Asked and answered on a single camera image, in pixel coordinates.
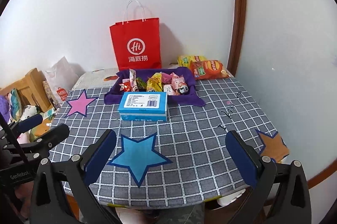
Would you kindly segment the person's left hand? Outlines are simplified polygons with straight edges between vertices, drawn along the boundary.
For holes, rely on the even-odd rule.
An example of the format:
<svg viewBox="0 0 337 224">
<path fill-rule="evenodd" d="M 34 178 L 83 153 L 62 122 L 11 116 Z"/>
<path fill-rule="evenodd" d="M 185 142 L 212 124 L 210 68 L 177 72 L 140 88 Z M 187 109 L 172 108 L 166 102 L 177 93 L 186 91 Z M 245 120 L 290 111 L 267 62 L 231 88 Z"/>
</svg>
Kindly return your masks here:
<svg viewBox="0 0 337 224">
<path fill-rule="evenodd" d="M 27 219 L 30 216 L 31 196 L 33 192 L 33 186 L 34 182 L 31 181 L 20 185 L 15 190 L 15 195 L 19 200 L 23 202 L 20 211 L 18 211 L 18 215 L 22 216 L 24 219 Z"/>
</svg>

